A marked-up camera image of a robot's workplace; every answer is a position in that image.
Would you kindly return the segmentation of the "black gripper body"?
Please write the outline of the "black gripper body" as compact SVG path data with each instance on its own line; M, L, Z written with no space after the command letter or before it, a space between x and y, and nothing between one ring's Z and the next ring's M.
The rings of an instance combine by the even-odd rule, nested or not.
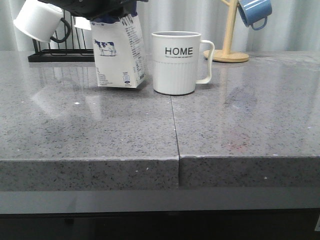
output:
M42 3L57 6L75 17L88 20L105 15L124 17L137 12L137 0L40 0Z

